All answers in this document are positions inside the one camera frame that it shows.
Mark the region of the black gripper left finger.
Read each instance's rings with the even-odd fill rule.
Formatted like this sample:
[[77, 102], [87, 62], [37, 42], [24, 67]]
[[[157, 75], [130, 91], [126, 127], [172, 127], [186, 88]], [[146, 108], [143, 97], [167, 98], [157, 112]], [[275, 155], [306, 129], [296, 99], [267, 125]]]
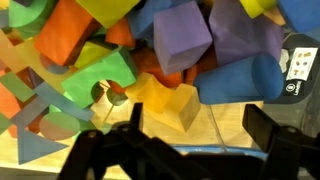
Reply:
[[183, 180], [180, 154], [141, 130], [143, 104], [135, 103], [128, 121], [103, 134], [87, 130], [76, 139], [57, 180], [102, 180], [107, 169], [119, 165], [132, 180]]

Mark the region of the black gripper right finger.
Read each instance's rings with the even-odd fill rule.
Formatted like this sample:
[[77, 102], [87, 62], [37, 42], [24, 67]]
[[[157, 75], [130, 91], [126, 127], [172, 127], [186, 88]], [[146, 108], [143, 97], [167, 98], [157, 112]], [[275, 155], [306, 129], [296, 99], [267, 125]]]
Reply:
[[320, 136], [310, 137], [291, 125], [279, 125], [254, 104], [246, 104], [242, 126], [267, 153], [260, 180], [298, 180], [305, 168], [320, 180]]

